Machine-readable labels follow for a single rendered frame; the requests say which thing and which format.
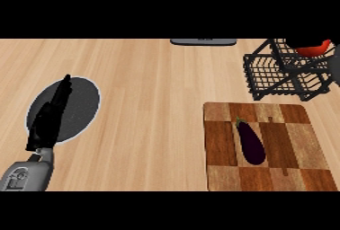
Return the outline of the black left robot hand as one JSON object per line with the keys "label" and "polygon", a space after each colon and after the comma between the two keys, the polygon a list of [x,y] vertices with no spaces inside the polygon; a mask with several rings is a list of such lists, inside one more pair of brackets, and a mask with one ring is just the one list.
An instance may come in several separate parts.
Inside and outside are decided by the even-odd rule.
{"label": "black left robot hand", "polygon": [[70,76],[64,75],[50,102],[45,102],[35,114],[29,129],[26,151],[51,148],[57,142],[62,114],[72,92]]}

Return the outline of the checkered wooden cutting board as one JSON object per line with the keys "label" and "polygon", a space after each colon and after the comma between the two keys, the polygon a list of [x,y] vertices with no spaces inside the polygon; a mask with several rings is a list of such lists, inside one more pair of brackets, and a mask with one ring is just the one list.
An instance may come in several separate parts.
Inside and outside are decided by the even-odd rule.
{"label": "checkered wooden cutting board", "polygon": [[[242,154],[236,120],[246,121],[266,151],[252,165]],[[208,102],[202,106],[206,189],[335,190],[332,173],[302,106]]]}

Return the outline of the red tomato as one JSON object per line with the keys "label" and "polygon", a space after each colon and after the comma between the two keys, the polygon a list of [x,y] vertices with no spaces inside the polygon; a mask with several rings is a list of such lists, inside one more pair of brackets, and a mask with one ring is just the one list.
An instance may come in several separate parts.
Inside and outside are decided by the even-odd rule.
{"label": "red tomato", "polygon": [[313,58],[322,55],[329,47],[329,40],[317,39],[286,39],[285,43],[292,48],[298,55],[307,58]]}

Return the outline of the dark grey oval plate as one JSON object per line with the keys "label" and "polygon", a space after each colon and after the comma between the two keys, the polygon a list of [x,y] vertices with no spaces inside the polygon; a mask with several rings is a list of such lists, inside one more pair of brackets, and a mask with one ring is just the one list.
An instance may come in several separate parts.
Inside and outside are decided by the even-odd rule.
{"label": "dark grey oval plate", "polygon": [[[97,116],[100,106],[100,92],[96,84],[81,76],[70,77],[70,84],[72,93],[62,114],[57,145],[73,140],[85,131]],[[26,129],[30,129],[35,114],[42,104],[51,100],[57,87],[59,81],[50,84],[33,97],[26,111]]]}

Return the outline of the grey flat appliance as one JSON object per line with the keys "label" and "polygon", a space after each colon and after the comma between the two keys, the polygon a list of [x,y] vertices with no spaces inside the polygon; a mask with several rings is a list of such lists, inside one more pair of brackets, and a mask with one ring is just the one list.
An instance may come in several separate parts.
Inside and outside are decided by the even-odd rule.
{"label": "grey flat appliance", "polygon": [[232,46],[236,39],[169,39],[169,42],[181,46]]}

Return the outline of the purple eggplant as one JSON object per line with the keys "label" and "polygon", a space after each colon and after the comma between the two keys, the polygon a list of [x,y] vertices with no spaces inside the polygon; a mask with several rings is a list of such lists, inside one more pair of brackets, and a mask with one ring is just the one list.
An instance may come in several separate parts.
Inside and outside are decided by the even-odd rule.
{"label": "purple eggplant", "polygon": [[266,151],[258,136],[243,119],[236,119],[236,129],[245,161],[252,165],[260,165],[266,160]]}

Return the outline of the dark grey appliance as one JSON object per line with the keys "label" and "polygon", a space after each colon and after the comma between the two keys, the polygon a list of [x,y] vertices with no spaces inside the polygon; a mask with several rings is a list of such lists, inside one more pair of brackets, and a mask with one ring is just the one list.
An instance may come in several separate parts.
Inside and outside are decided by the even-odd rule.
{"label": "dark grey appliance", "polygon": [[329,70],[334,75],[340,75],[340,44],[334,48],[334,56],[329,58]]}

